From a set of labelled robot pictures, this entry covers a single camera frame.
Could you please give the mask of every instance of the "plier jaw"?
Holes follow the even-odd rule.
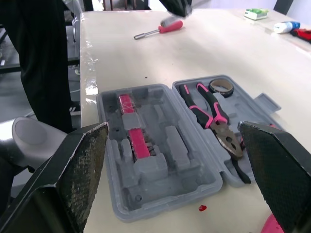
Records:
[[[226,123],[221,122],[216,124],[213,122],[210,125],[210,129],[213,130],[213,133],[217,137],[220,144],[230,153],[233,159],[239,160],[243,157],[243,151],[240,147],[240,143]]]

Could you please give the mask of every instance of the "screwdriver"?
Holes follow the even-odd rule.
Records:
[[[176,30],[182,28],[182,26],[183,26],[183,22],[181,20],[179,20],[179,21],[176,21],[173,24],[171,24],[169,27],[159,26],[159,28],[157,30],[154,30],[154,31],[151,31],[148,33],[142,33],[139,35],[135,35],[134,39],[138,40],[138,39],[141,39],[147,35],[151,35],[153,33],[169,33],[169,32],[176,31]]]

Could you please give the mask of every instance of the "tool case latch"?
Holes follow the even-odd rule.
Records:
[[[275,113],[281,109],[281,107],[265,93],[261,93],[254,98],[254,101],[268,114]]]

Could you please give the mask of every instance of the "screwdriver shaft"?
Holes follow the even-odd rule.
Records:
[[[151,31],[151,32],[148,32],[148,33],[142,33],[142,34],[139,34],[139,35],[135,35],[134,36],[134,39],[135,40],[138,40],[138,39],[141,39],[141,38],[143,38],[143,37],[145,37],[145,36],[147,36],[147,35],[151,35],[151,34],[153,34],[153,33],[158,33],[160,30],[159,29],[157,29],[157,30],[154,30],[154,31]]]

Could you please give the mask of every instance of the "gray plastic tool case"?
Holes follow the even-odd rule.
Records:
[[[105,163],[113,210],[120,220],[131,222],[153,217],[210,196],[220,190],[223,178],[233,187],[245,185],[230,155],[210,129],[203,129],[197,123],[178,92],[178,86],[186,84],[194,102],[211,114],[196,84],[202,82],[208,86],[216,78],[227,79],[234,86],[231,97],[214,95],[230,117],[229,127],[238,139],[241,136],[237,125],[241,120],[280,127],[268,115],[280,109],[277,104],[265,94],[253,100],[223,75],[177,81],[173,90],[155,84],[98,94],[100,120],[108,121],[110,127]],[[121,115],[118,96],[122,94],[131,95],[136,113]],[[142,128],[148,135],[155,156],[134,162],[127,131],[135,128]],[[246,151],[238,163],[253,182]]]

